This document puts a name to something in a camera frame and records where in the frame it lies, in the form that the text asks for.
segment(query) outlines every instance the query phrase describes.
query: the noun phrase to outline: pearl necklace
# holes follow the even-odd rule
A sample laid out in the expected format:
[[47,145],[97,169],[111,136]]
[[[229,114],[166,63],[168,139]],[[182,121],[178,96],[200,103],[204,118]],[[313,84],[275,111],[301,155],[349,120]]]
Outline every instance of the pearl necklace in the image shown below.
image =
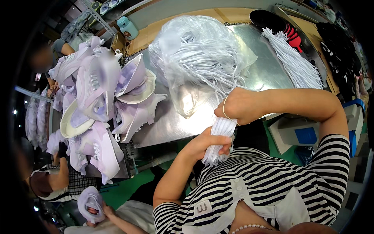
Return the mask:
[[237,228],[235,231],[232,231],[231,234],[235,234],[238,231],[243,230],[244,228],[265,228],[265,229],[268,229],[268,230],[273,230],[271,228],[267,228],[264,225],[260,225],[260,224],[248,224],[248,225],[244,225],[240,228]]

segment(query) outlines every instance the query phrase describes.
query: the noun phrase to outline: metal table surface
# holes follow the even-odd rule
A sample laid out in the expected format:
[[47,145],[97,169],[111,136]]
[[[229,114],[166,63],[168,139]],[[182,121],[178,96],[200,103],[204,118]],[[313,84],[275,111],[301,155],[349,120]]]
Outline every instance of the metal table surface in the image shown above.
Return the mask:
[[[249,67],[249,74],[245,70],[241,74],[246,78],[246,87],[260,89],[263,86],[261,90],[294,87],[268,39],[263,37],[255,26],[231,25],[228,27],[239,35],[255,55],[258,56],[257,61]],[[155,72],[150,64],[148,49],[140,53],[143,54],[145,67]],[[169,95],[169,89],[157,80],[154,92],[156,94],[166,93]],[[218,104],[215,95],[211,95],[209,100],[199,106],[189,119],[185,119],[177,113],[170,97],[166,98],[157,105],[155,123],[151,125],[145,124],[138,133],[134,134],[132,138],[134,147],[142,148],[200,134],[207,127],[213,125],[216,119],[214,109]]]

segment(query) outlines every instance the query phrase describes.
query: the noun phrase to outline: black glove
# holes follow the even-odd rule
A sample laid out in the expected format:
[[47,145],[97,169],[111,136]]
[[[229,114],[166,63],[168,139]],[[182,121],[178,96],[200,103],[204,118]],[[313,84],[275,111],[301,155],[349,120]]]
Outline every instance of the black glove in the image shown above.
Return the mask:
[[68,147],[65,145],[64,142],[60,142],[59,143],[59,149],[58,149],[58,153],[57,153],[57,156],[59,158],[66,158],[67,155],[66,155],[66,151],[68,150]]

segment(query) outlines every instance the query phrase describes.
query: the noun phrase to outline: water bottle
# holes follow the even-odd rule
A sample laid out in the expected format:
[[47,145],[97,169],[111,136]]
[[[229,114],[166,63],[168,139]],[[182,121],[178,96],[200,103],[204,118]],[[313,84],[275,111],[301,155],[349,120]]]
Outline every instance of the water bottle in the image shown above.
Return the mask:
[[119,20],[117,20],[117,25],[120,28],[121,32],[129,40],[133,40],[139,35],[139,31],[126,16],[123,16]]

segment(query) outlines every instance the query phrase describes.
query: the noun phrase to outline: striped shirt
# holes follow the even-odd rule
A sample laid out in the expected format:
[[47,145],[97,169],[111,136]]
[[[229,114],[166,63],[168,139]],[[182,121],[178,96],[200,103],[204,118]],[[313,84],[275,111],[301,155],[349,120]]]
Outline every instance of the striped shirt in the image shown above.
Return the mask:
[[[198,186],[181,206],[165,202],[153,210],[156,233],[183,233],[182,225],[201,228],[209,224],[216,227],[216,233],[228,233],[232,221],[224,224],[221,230],[217,227],[223,227],[222,224],[216,221],[233,204],[236,207],[237,191],[233,189],[233,181],[239,182],[238,178],[245,184],[246,196],[249,194],[254,211],[260,206],[279,205],[294,190],[306,207],[308,221],[331,225],[346,193],[348,169],[349,141],[337,134],[325,136],[310,163],[303,167],[253,148],[234,148],[227,161],[202,170]],[[195,206],[204,201],[210,203],[211,210],[196,216]],[[280,219],[262,217],[281,230]]]

